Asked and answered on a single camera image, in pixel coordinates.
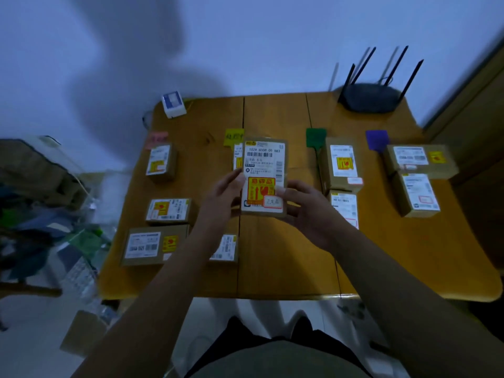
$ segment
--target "blue and white box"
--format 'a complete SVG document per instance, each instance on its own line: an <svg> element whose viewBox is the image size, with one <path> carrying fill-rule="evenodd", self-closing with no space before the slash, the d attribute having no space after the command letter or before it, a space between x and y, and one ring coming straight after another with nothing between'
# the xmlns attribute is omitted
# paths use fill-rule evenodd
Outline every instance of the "blue and white box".
<svg viewBox="0 0 504 378"><path fill-rule="evenodd" d="M187 113L182 97L178 91L164 94L161 97L163 108L168 118L175 118Z"/></svg>

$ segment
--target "left hand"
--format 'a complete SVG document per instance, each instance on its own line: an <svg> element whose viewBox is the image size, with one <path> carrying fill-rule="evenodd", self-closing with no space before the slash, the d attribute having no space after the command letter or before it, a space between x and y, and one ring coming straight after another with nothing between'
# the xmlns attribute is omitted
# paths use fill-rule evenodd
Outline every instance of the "left hand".
<svg viewBox="0 0 504 378"><path fill-rule="evenodd" d="M237 168L215 184L199 210L193 232L210 241L212 248L217 249L226 224L230 218L240 215L240 193L245 184L242 169Z"/></svg>

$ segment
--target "black antenna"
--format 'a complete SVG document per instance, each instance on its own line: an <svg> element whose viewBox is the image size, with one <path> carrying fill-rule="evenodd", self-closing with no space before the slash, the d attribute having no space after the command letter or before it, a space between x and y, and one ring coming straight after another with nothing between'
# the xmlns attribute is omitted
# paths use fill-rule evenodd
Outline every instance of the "black antenna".
<svg viewBox="0 0 504 378"><path fill-rule="evenodd" d="M390 72L389 77L387 78L387 81L385 82L384 86L387 86L390 83L390 81L392 80L392 75L394 75L394 73L396 72L396 69L399 66L401 60L403 59L404 53L406 53L406 50L408 50L408 45L406 45L406 47L404 48L403 52L399 56L399 59L397 60L396 64L394 65L394 68Z"/></svg>
<svg viewBox="0 0 504 378"><path fill-rule="evenodd" d="M354 70L355 70L355 63L352 63L352 67L350 68L350 72L348 73L347 80L345 81L345 84L343 85L343 88L341 89L341 94L340 94L340 97L338 98L338 102L340 101L341 96L345 92L345 89L347 88L347 86L348 86L348 84L350 82L350 78L352 77L352 74L353 74Z"/></svg>
<svg viewBox="0 0 504 378"><path fill-rule="evenodd" d="M408 91L408 88L411 85L411 83L413 82L413 78L418 73L418 70L420 69L420 66L422 66L422 63L423 63L423 60L421 60L419 63L416 64L416 68L415 68L415 70L413 70L413 74L411 75L410 79L408 80L408 83L406 84L406 87L404 88L403 92L399 96L399 100L397 101L398 104L399 104L400 101L403 100L404 95Z"/></svg>
<svg viewBox="0 0 504 378"><path fill-rule="evenodd" d="M359 78L359 75L362 73L362 70L364 70L364 68L368 64L368 61L371 58L371 56L373 55L373 53L375 52L375 50L376 50L376 46L373 48L373 50L371 50L371 53L369 53L369 56L367 56L366 61L364 61L364 63L362 64L362 67L359 69L359 72L357 73L357 75L355 76L355 78L352 80L352 85L355 83L355 81L357 80L357 78Z"/></svg>

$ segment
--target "right arm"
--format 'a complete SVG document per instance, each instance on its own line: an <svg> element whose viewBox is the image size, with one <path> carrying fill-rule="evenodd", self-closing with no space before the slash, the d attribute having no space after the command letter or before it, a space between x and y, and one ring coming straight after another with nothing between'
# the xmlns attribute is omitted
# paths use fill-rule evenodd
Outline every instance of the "right arm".
<svg viewBox="0 0 504 378"><path fill-rule="evenodd" d="M416 279L297 180L276 195L287 223L333 255L412 377L504 376L504 344Z"/></svg>

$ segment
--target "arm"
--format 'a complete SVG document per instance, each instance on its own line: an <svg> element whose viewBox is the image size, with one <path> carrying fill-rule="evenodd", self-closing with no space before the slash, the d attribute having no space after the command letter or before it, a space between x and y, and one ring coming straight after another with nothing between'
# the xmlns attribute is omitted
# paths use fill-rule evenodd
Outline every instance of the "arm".
<svg viewBox="0 0 504 378"><path fill-rule="evenodd" d="M219 246L226 223L238 212L245 177L237 169L202 204L184 244L79 366L73 378L162 377L170 362L200 275Z"/></svg>
<svg viewBox="0 0 504 378"><path fill-rule="evenodd" d="M285 221L334 256L412 377L502 376L504 344L412 276L313 187L290 181L276 194Z"/></svg>

